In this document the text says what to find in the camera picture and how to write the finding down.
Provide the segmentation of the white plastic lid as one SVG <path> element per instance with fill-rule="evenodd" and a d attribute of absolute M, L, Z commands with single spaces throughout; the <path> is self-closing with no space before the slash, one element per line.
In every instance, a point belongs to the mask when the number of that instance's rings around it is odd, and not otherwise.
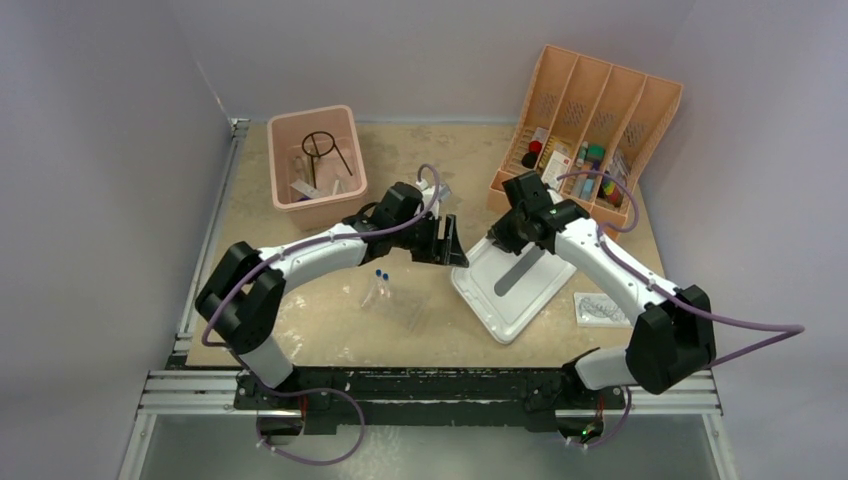
<path fill-rule="evenodd" d="M 512 343 L 576 273 L 572 264 L 533 243 L 515 255 L 483 238 L 467 258 L 468 267 L 452 270 L 451 283 L 494 340 L 504 345 Z"/>

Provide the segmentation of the white paper packet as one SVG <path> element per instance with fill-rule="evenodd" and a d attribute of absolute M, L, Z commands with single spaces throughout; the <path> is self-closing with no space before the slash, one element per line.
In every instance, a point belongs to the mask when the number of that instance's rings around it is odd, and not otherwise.
<path fill-rule="evenodd" d="M 325 196 L 325 193 L 322 190 L 319 190 L 312 186 L 311 184 L 298 179 L 290 184 L 292 190 L 297 191 L 300 195 L 300 199 L 318 199 Z"/>

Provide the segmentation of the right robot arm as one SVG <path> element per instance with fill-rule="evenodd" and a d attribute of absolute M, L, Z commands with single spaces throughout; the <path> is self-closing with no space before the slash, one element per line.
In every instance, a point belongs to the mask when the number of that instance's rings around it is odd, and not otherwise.
<path fill-rule="evenodd" d="M 681 289 L 620 248 L 581 205 L 555 200 L 536 172 L 504 181 L 510 208 L 487 237 L 504 252 L 529 244 L 573 265 L 633 323 L 625 347 L 598 348 L 566 363 L 564 399 L 584 407 L 607 387 L 639 386 L 658 395 L 716 358 L 710 300 Z"/>

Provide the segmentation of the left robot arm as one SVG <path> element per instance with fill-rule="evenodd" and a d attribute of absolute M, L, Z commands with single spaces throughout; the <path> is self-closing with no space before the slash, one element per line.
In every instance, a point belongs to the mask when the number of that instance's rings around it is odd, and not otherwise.
<path fill-rule="evenodd" d="M 257 249 L 229 247 L 194 301 L 195 311 L 223 340 L 231 355 L 259 381 L 272 408 L 297 399 L 294 366 L 272 338 L 283 297 L 337 270 L 355 268 L 398 248 L 412 261 L 466 268 L 456 218 L 435 213 L 436 197 L 397 182 L 327 231 L 299 242 Z"/>

